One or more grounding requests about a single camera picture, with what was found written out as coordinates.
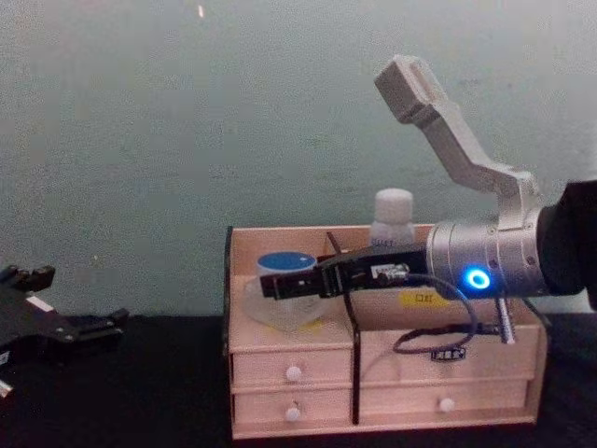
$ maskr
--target robotic arm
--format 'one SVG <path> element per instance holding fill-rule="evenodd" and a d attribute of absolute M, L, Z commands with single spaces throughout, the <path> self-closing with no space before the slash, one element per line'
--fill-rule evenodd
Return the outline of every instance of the robotic arm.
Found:
<path fill-rule="evenodd" d="M 497 195 L 498 215 L 439 222 L 421 245 L 367 247 L 320 259 L 312 272 L 262 277 L 264 295 L 335 297 L 391 287 L 416 273 L 469 299 L 573 295 L 586 288 L 597 310 L 597 181 L 569 183 L 558 203 L 542 207 L 533 175 L 485 154 L 424 61 L 395 56 L 375 85 L 400 123 L 423 132 L 454 182 Z M 396 268 L 374 275 L 383 264 Z"/>

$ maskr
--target white bottle cap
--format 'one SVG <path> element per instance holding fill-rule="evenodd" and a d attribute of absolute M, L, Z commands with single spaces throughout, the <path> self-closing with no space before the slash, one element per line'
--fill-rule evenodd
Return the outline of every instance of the white bottle cap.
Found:
<path fill-rule="evenodd" d="M 412 193 L 405 189 L 382 189 L 375 195 L 375 220 L 384 224 L 412 221 Z"/>

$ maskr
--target wooden drawer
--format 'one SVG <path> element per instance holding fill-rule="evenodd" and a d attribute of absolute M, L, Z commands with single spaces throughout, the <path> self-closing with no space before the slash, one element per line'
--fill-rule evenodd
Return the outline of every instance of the wooden drawer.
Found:
<path fill-rule="evenodd" d="M 501 343 L 496 336 L 476 336 L 465 345 L 465 359 L 452 362 L 432 361 L 430 354 L 393 353 L 392 346 L 404 330 L 366 331 L 361 336 L 361 381 L 364 385 L 408 385 L 478 378 L 531 380 L 535 376 L 539 330 L 538 326 L 518 327 L 517 343 L 512 345 Z M 462 336 L 424 336 L 416 341 L 420 346 L 433 346 L 454 342 Z"/>
<path fill-rule="evenodd" d="M 523 408 L 528 382 L 479 382 L 466 385 L 371 387 L 361 392 L 361 415 L 445 413 Z M 444 400 L 443 412 L 440 403 Z"/>
<path fill-rule="evenodd" d="M 234 354 L 235 387 L 351 381 L 350 350 Z"/>
<path fill-rule="evenodd" d="M 284 423 L 345 419 L 349 422 L 350 389 L 239 394 L 234 396 L 236 423 Z M 296 421 L 287 421 L 287 412 L 298 409 Z"/>

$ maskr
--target white bottle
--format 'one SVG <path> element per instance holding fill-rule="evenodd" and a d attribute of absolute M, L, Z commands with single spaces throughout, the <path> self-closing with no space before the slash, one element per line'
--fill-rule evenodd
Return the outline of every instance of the white bottle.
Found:
<path fill-rule="evenodd" d="M 414 243 L 412 193 L 382 189 L 375 195 L 375 221 L 369 231 L 370 245 L 394 247 Z"/>

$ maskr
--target yellow label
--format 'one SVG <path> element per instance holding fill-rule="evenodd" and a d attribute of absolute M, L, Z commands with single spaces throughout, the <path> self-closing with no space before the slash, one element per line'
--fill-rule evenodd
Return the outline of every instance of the yellow label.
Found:
<path fill-rule="evenodd" d="M 405 289 L 398 293 L 398 300 L 402 306 L 434 307 L 450 304 L 450 301 L 441 297 L 432 287 Z"/>

